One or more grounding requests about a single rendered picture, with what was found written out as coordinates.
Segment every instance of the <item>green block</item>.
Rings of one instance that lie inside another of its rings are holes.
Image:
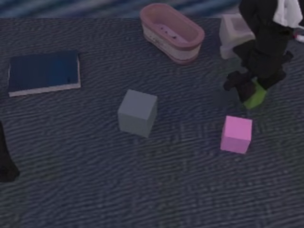
[[[256,92],[243,103],[247,109],[253,109],[262,104],[267,93],[256,80],[253,83],[256,84]]]

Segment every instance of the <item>blue wall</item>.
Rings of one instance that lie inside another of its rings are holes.
[[[0,0],[0,17],[122,17],[136,18],[153,2],[172,5],[187,15],[212,16],[240,0]]]

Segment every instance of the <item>pink tub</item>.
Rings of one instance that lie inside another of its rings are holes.
[[[154,3],[141,10],[145,38],[178,64],[195,60],[205,32],[167,4]]]

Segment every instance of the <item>cube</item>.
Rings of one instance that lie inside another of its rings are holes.
[[[129,89],[118,109],[122,132],[148,138],[157,115],[157,96]]]
[[[226,116],[220,149],[245,154],[251,142],[252,120]]]
[[[222,16],[219,28],[219,38],[222,43],[220,53],[223,59],[235,57],[233,48],[255,38],[240,14]]]

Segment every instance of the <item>pink cube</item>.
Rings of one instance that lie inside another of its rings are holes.
[[[252,120],[226,116],[220,149],[245,154],[251,141]]]

